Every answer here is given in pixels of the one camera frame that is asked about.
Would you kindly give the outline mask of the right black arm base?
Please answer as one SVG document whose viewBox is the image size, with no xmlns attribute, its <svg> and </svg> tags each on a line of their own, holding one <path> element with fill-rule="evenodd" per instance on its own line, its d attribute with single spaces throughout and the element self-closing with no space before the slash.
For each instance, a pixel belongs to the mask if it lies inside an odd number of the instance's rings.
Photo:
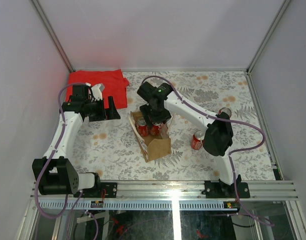
<svg viewBox="0 0 306 240">
<path fill-rule="evenodd" d="M 246 182 L 240 179 L 236 180 L 238 197 L 241 199 L 249 199 L 250 190 Z M 221 180 L 218 181 L 204 181 L 204 190 L 201 194 L 205 195 L 209 199 L 228 199 L 237 198 L 235 192 L 235 184 L 228 185 Z"/>
</svg>

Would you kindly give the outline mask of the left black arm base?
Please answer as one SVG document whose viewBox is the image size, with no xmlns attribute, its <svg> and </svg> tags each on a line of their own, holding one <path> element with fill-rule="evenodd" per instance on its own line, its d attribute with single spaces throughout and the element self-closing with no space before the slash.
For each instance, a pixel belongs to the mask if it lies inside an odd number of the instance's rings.
<svg viewBox="0 0 306 240">
<path fill-rule="evenodd" d="M 112 199 L 116 198 L 118 183 L 101 182 L 99 186 L 83 190 L 82 198 Z"/>
</svg>

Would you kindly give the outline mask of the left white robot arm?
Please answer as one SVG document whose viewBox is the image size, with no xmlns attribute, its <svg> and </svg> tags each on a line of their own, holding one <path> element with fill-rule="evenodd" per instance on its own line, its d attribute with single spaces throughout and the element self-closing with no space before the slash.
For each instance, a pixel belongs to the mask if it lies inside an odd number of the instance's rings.
<svg viewBox="0 0 306 240">
<path fill-rule="evenodd" d="M 108 107 L 104 105 L 103 84 L 71 83 L 69 100 L 59 102 L 59 121 L 52 142 L 42 158 L 32 163 L 36 179 L 35 194 L 74 195 L 83 191 L 83 196 L 97 197 L 102 193 L 102 184 L 97 173 L 78 173 L 70 162 L 77 133 L 85 119 L 89 122 L 119 120 L 112 96 Z"/>
</svg>

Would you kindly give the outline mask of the watermelon canvas tote bag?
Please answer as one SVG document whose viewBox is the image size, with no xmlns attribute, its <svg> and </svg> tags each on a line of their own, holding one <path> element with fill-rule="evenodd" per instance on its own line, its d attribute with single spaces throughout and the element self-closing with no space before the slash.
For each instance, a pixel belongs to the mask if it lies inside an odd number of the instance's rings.
<svg viewBox="0 0 306 240">
<path fill-rule="evenodd" d="M 171 153 L 171 138 L 167 124 L 158 127 L 159 135 L 152 135 L 148 129 L 147 136 L 141 136 L 138 130 L 138 120 L 142 117 L 141 112 L 130 112 L 128 120 L 135 133 L 141 153 L 146 163 L 165 157 Z"/>
</svg>

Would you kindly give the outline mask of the red cola can front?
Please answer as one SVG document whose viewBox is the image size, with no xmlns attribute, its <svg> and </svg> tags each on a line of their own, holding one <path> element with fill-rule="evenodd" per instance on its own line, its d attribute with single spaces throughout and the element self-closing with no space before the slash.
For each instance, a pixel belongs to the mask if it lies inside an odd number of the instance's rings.
<svg viewBox="0 0 306 240">
<path fill-rule="evenodd" d="M 198 130 L 193 134 L 191 141 L 191 148 L 194 150 L 199 150 L 203 146 L 205 134 Z"/>
</svg>

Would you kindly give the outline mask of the red cola can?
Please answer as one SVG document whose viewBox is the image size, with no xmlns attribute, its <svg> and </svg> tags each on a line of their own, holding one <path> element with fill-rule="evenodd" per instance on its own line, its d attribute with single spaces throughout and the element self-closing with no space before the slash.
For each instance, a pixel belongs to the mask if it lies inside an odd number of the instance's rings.
<svg viewBox="0 0 306 240">
<path fill-rule="evenodd" d="M 198 130 L 193 134 L 191 141 L 191 148 L 194 150 L 199 150 L 203 146 L 205 134 Z"/>
<path fill-rule="evenodd" d="M 223 108 L 221 108 L 221 109 L 218 111 L 218 114 L 220 115 L 221 113 L 227 114 L 227 115 L 229 116 L 229 118 L 231 118 L 231 116 L 232 116 L 232 111 L 231 111 L 231 109 L 228 108 L 228 107 L 223 107 Z"/>
<path fill-rule="evenodd" d="M 152 128 L 150 129 L 150 134 L 153 136 L 158 136 L 161 134 L 162 132 L 162 128 L 164 126 L 163 122 L 159 122 L 159 123 L 154 123 L 152 125 Z"/>
<path fill-rule="evenodd" d="M 149 128 L 143 116 L 137 119 L 136 127 L 141 137 L 146 137 L 149 135 Z"/>
</svg>

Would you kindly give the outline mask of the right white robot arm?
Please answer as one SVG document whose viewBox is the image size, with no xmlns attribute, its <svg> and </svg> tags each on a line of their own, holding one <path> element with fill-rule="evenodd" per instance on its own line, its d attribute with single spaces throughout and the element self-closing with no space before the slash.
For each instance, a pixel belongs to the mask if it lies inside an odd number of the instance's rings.
<svg viewBox="0 0 306 240">
<path fill-rule="evenodd" d="M 221 193 L 232 197 L 239 190 L 235 182 L 237 174 L 229 160 L 228 150 L 233 144 L 233 130 L 230 116 L 203 109 L 195 103 L 177 93 L 167 83 L 155 87 L 148 82 L 143 83 L 137 94 L 146 101 L 140 111 L 149 127 L 153 124 L 166 122 L 171 118 L 171 113 L 183 116 L 194 124 L 204 134 L 203 148 L 214 156 L 220 168 Z"/>
</svg>

